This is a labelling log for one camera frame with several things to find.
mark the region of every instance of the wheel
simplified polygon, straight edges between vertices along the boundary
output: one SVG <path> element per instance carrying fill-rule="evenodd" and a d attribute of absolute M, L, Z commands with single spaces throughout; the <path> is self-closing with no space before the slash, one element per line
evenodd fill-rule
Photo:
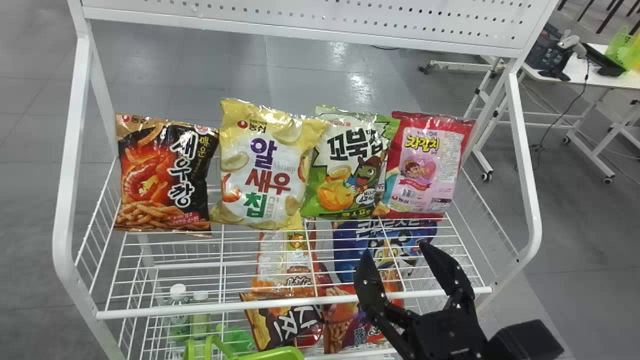
<path fill-rule="evenodd" d="M 418 66 L 418 70 L 423 72 L 425 75 L 431 72 L 431 64 L 427 64 L 425 66 Z"/>

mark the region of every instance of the green handle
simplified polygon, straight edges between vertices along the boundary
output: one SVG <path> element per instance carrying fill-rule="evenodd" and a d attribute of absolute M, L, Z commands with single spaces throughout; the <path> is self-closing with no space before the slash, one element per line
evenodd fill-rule
<path fill-rule="evenodd" d="M 207 341 L 209 341 L 209 338 L 211 338 L 213 343 L 216 344 L 218 349 L 220 349 L 223 352 L 223 354 L 225 354 L 227 356 L 227 358 L 233 359 L 233 358 L 236 357 L 236 355 L 234 354 L 234 351 L 229 347 L 229 345 L 223 343 L 222 340 L 220 340 L 219 337 L 217 337 L 215 335 L 210 335 L 210 336 L 207 337 Z"/>

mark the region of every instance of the perforated panel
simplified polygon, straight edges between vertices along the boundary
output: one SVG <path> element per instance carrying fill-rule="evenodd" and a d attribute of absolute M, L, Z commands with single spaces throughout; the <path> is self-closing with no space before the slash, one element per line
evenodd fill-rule
<path fill-rule="evenodd" d="M 84 0 L 85 6 L 523 49 L 554 0 Z"/>

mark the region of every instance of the cartoon turtle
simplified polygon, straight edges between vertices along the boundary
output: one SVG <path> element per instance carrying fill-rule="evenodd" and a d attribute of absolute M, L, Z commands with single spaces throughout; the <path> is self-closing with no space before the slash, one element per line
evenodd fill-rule
<path fill-rule="evenodd" d="M 349 182 L 354 185 L 356 195 L 364 193 L 366 189 L 374 188 L 380 177 L 380 157 L 371 156 L 367 161 L 358 157 L 358 167 Z"/>

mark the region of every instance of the white metal cart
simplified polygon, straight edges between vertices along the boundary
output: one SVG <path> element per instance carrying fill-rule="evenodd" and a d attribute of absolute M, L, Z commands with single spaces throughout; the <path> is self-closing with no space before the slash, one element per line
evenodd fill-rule
<path fill-rule="evenodd" d="M 79 195 L 79 152 L 90 83 L 111 150 L 117 156 L 114 109 L 91 31 L 92 19 L 399 46 L 508 60 L 493 91 L 483 99 L 485 106 L 477 118 L 462 161 L 468 158 L 497 102 L 506 92 L 529 226 L 529 232 L 522 235 L 526 239 L 521 241 L 526 246 L 514 247 L 464 171 L 458 178 L 454 204 L 438 224 L 438 233 L 432 243 L 454 255 L 465 267 L 480 295 L 477 301 L 480 310 L 538 251 L 540 209 L 515 72 L 546 23 L 555 0 L 428 3 L 418 0 L 387 3 L 367 0 L 68 0 L 68 3 L 78 41 L 53 230 L 53 259 L 60 280 L 111 360 L 173 358 L 180 349 L 169 341 L 168 317 L 171 315 L 210 313 L 213 325 L 222 323 L 246 329 L 245 309 L 345 303 L 355 301 L 356 297 L 240 302 L 238 294 L 249 290 L 255 275 L 259 232 L 249 228 L 216 225 L 201 237 L 185 233 L 114 231 L 115 214 L 120 206 L 117 158 L 113 160 L 85 235 L 73 237 Z M 489 76 L 487 73 L 480 88 L 484 88 Z M 212 164 L 211 168 L 217 169 L 218 164 Z M 211 186 L 211 202 L 218 199 L 219 191 L 219 186 Z M 331 225 L 318 220 L 316 226 L 318 239 L 314 251 L 336 282 Z M 385 234 L 393 230 L 380 220 L 376 220 L 376 226 Z M 404 299 L 406 307 L 419 313 L 439 309 L 444 292 L 424 260 L 418 259 L 415 266 L 409 266 L 395 257 L 392 249 L 389 251 L 399 268 L 403 285 L 403 291 L 389 293 L 389 298 Z M 164 300 L 170 286 L 176 282 L 184 283 L 188 291 L 208 291 L 209 301 L 167 306 Z M 223 328 L 221 337 L 224 337 L 225 328 L 228 329 Z M 307 357 L 330 359 L 393 352 L 388 345 L 367 344 L 334 355 L 324 355 L 317 350 Z"/>

